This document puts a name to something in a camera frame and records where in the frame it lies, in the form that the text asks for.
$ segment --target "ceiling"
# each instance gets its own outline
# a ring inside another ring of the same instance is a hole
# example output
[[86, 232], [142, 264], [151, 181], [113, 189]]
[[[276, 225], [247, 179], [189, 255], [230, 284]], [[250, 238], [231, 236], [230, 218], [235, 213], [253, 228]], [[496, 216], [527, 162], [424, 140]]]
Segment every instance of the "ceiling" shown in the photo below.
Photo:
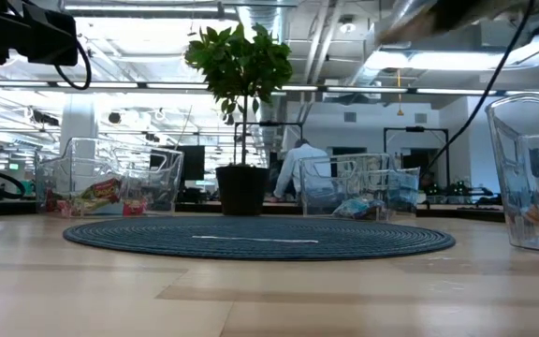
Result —
[[[40, 6], [51, 8], [64, 3], [66, 9], [75, 16], [80, 42], [92, 56], [90, 61], [94, 70], [94, 81], [201, 82], [202, 77], [188, 68], [182, 59], [188, 41], [197, 38], [197, 35], [191, 36], [189, 33], [205, 30], [208, 26], [225, 29], [238, 24], [238, 20], [247, 23], [251, 22], [252, 18], [261, 18], [265, 20], [264, 24], [273, 25], [269, 28], [292, 50], [290, 61], [294, 68], [293, 83], [309, 82], [315, 71], [316, 82], [329, 80], [348, 83], [348, 79], [366, 64], [371, 54], [367, 40], [372, 24], [387, 18], [394, 3], [393, 0], [230, 0], [223, 1], [225, 15], [218, 18], [215, 1], [33, 1]], [[322, 22], [322, 7], [326, 4], [328, 8]], [[105, 10], [93, 9], [97, 5], [105, 7]], [[354, 31], [341, 31], [342, 24], [338, 21], [342, 15], [350, 16], [349, 20], [355, 26]], [[334, 34], [330, 36], [332, 26]], [[312, 54], [310, 51], [315, 36], [319, 36], [320, 43], [315, 57], [312, 56], [311, 71], [308, 71], [306, 65]], [[326, 56], [320, 58], [324, 45]], [[84, 64], [64, 68], [64, 72], [74, 81], [83, 81], [84, 71]], [[377, 71], [375, 77], [371, 78], [371, 83], [379, 82], [384, 86], [482, 89], [490, 75], [491, 71], [405, 68], [398, 72]], [[10, 61], [5, 66], [0, 66], [0, 80], [61, 79], [52, 66], [27, 64], [20, 55], [12, 53]], [[539, 89], [539, 68], [504, 71], [497, 86], [504, 89]], [[0, 89], [0, 129], [39, 129], [42, 125], [31, 122], [29, 107], [30, 110], [49, 114], [62, 123], [66, 95], [69, 93], [72, 93], [70, 89], [65, 93]], [[113, 132], [135, 129], [148, 130], [153, 134], [172, 132], [171, 135], [158, 134], [161, 135], [161, 142], [208, 145], [209, 169], [232, 161], [231, 135], [234, 128], [224, 125], [219, 107], [210, 96], [124, 94], [121, 90], [117, 93], [93, 95], [96, 95], [98, 101], [105, 102], [106, 108], [100, 117], [100, 129], [104, 137], [142, 143], [145, 140], [139, 133], [119, 135]], [[389, 103], [398, 99], [398, 95], [381, 95], [379, 101]], [[449, 98], [437, 95], [406, 95], [404, 101], [431, 103], [435, 109], [439, 109], [447, 99]], [[269, 116], [276, 118], [280, 115], [276, 107], [273, 110], [267, 109]], [[110, 112], [121, 113], [122, 122], [118, 125], [110, 123]], [[289, 114], [291, 117], [298, 113], [298, 110], [282, 111], [282, 115]], [[251, 118], [263, 117], [251, 114]], [[194, 132], [199, 132], [200, 136], [193, 136]], [[250, 132], [253, 137], [248, 138], [248, 161], [265, 165], [263, 150], [280, 144], [281, 131], [262, 131], [252, 126]], [[27, 139], [49, 146], [52, 151], [59, 148], [59, 145], [55, 145], [59, 140], [56, 131], [50, 134], [7, 132], [5, 136], [0, 136], [2, 147]]]

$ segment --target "person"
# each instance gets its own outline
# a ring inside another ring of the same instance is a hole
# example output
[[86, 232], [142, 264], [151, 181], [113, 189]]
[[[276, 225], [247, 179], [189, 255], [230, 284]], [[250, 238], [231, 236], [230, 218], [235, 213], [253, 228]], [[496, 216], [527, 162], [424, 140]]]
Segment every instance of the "person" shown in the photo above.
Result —
[[[280, 170], [280, 175], [278, 176], [278, 182], [276, 183], [276, 189], [273, 191], [273, 197], [270, 202], [277, 202], [280, 198], [284, 196], [284, 190], [290, 183], [292, 179], [295, 190], [297, 191], [297, 196], [300, 193], [300, 171], [299, 171], [299, 160], [303, 158], [313, 158], [313, 157], [327, 157], [328, 154], [321, 149], [316, 149], [309, 144], [309, 141], [306, 139], [299, 139], [295, 143], [295, 147], [288, 151], [286, 154], [286, 159]], [[330, 177], [330, 165], [318, 165], [317, 172], [321, 176]]]

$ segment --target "round rug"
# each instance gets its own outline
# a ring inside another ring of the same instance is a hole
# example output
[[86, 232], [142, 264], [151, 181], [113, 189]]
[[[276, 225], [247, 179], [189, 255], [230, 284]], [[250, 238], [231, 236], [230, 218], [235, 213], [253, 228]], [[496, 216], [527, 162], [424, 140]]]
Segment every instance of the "round rug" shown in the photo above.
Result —
[[242, 260], [345, 260], [451, 247], [437, 230], [348, 220], [282, 217], [156, 217], [68, 228], [67, 240], [127, 252]]

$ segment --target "clear plastic bin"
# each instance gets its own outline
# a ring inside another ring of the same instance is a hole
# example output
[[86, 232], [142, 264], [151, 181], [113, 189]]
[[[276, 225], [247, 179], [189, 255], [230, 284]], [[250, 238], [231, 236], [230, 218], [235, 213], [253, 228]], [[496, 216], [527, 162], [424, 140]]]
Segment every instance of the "clear plastic bin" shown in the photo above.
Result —
[[300, 160], [305, 216], [394, 221], [415, 215], [419, 169], [396, 169], [388, 154], [355, 154]]
[[63, 217], [174, 211], [181, 152], [107, 139], [71, 139], [59, 158], [36, 162], [39, 212]]
[[514, 95], [486, 109], [512, 245], [539, 250], [539, 95]]

